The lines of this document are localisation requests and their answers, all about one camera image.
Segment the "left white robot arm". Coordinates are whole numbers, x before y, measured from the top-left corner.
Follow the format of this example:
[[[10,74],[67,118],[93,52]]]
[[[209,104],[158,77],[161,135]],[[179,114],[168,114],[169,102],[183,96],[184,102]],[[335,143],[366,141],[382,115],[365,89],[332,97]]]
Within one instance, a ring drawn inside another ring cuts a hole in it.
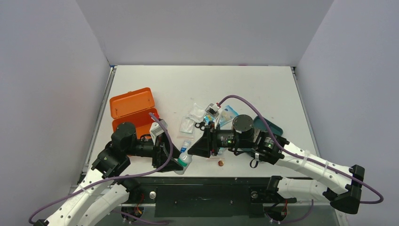
[[[136,136],[135,125],[121,123],[111,141],[97,156],[92,167],[75,191],[36,210],[28,219],[33,226],[94,226],[118,205],[140,198],[137,178],[156,172],[182,169],[175,160],[174,147],[164,120],[156,120],[151,127],[152,139],[144,141]],[[130,156],[151,157],[154,169],[148,172],[122,175],[130,165]]]

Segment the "white bottle green label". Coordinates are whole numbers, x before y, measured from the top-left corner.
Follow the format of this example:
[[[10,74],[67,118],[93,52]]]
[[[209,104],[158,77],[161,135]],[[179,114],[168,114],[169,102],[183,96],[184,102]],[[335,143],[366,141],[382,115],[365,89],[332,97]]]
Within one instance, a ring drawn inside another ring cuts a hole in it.
[[[183,167],[182,170],[175,170],[175,173],[178,175],[183,175],[187,170],[188,166],[192,162],[192,155],[188,154],[187,152],[180,153],[178,158],[178,163]]]

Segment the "orange plastic medicine box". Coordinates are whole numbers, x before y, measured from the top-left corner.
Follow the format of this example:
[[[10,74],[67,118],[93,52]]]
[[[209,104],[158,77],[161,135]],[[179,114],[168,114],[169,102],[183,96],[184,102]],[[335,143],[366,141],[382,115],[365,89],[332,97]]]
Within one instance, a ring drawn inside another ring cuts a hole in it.
[[[159,118],[152,91],[148,87],[112,97],[109,103],[113,131],[121,123],[131,122],[136,127],[137,137],[140,137],[150,133],[154,120],[149,114]]]

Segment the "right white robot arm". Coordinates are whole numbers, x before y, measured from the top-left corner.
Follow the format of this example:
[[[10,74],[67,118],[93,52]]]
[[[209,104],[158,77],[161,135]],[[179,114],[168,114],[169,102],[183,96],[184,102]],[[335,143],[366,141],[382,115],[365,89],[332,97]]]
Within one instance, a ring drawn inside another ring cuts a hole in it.
[[[253,119],[245,114],[233,119],[231,129],[221,129],[212,121],[195,126],[203,135],[188,150],[191,155],[209,158],[216,156],[221,148],[236,156],[249,152],[256,162],[289,168],[308,177],[272,176],[265,189],[269,200],[310,199],[328,202],[344,213],[358,213],[365,175],[363,167],[341,166],[319,158],[281,136],[256,129]]]

